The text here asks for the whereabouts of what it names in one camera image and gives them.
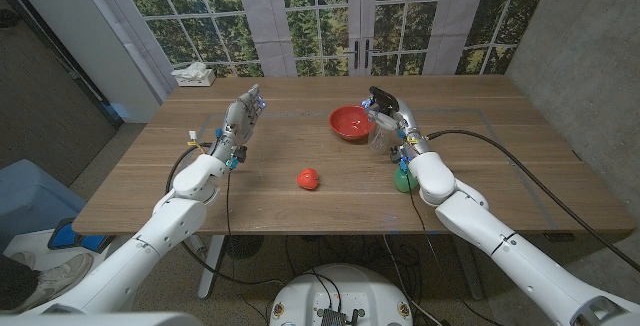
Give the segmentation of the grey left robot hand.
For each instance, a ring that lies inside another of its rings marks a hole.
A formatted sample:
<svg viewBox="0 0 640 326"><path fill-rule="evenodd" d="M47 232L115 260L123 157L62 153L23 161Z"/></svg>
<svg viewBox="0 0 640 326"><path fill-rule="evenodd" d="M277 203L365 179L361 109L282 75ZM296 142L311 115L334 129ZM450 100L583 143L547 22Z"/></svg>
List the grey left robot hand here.
<svg viewBox="0 0 640 326"><path fill-rule="evenodd" d="M254 84L229 105L220 135L208 151L208 155L223 163L244 163L247 154L245 144L253 135L254 127L265 107L266 103L260 96L260 87Z"/></svg>

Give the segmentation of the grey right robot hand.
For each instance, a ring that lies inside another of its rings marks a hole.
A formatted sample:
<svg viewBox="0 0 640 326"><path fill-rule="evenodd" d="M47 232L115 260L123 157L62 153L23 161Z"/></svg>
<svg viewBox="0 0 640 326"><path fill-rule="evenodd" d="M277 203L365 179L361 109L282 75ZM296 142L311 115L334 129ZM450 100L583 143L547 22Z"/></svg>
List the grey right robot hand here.
<svg viewBox="0 0 640 326"><path fill-rule="evenodd" d="M371 93L361 102L366 115L374 122L369 133L369 148L378 154L388 154L394 163L410 162L429 151L407 104L384 92Z"/></svg>

